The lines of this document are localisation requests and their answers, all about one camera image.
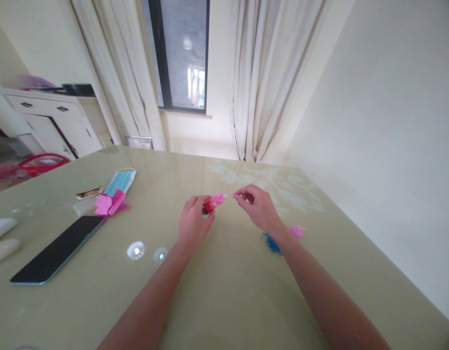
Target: window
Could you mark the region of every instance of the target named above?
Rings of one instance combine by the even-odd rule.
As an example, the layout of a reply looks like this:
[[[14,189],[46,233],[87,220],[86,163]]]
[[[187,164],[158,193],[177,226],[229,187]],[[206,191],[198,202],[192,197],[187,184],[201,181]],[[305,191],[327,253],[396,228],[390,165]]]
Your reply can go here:
[[[143,0],[158,106],[205,113],[209,0]]]

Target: floral pattern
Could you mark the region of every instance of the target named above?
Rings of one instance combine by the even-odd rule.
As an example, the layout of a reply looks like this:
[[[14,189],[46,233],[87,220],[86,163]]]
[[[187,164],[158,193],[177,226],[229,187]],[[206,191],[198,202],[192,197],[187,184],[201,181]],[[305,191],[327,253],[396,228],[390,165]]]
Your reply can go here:
[[[225,159],[215,159],[208,166],[212,173],[221,174],[221,182],[228,184],[247,185],[254,183],[270,193],[275,208],[281,217],[288,210],[283,204],[289,203],[294,209],[309,214],[310,210],[326,212],[322,201],[314,193],[317,186],[300,170],[267,166],[259,164],[234,162]]]

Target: left hand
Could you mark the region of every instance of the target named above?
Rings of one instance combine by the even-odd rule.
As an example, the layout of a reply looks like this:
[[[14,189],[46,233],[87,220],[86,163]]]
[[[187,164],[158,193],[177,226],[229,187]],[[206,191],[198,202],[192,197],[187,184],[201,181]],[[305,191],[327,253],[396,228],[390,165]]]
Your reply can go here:
[[[179,218],[179,238],[177,243],[194,255],[200,244],[207,236],[208,230],[215,220],[215,212],[211,212],[207,219],[202,216],[202,206],[210,199],[209,195],[192,196],[182,209]]]

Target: hand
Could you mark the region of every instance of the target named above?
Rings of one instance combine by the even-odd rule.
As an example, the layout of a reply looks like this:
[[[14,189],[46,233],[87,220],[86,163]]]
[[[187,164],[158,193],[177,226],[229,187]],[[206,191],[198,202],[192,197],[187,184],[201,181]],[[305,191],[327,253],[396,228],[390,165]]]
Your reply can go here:
[[[270,194],[260,187],[247,185],[234,192],[233,197],[252,222],[265,232],[277,234],[287,229],[276,212]]]
[[[179,218],[179,238],[177,243],[181,245],[190,256],[194,255],[200,244],[207,236],[215,212],[210,213],[207,219],[202,216],[202,206],[204,202],[211,198],[209,195],[192,196],[182,209]]]

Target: cabinet door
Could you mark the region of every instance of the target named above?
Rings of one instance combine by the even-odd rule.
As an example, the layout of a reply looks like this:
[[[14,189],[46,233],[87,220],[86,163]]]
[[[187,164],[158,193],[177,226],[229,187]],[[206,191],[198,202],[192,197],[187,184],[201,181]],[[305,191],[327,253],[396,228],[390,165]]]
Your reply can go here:
[[[23,114],[23,116],[48,152],[75,160],[68,145],[66,145],[64,139],[48,117],[33,114]]]
[[[86,129],[86,125],[81,119],[70,119],[55,117],[54,120],[58,124],[59,129],[68,140],[72,151],[80,158],[100,149],[98,140],[94,140],[95,135],[91,135]]]

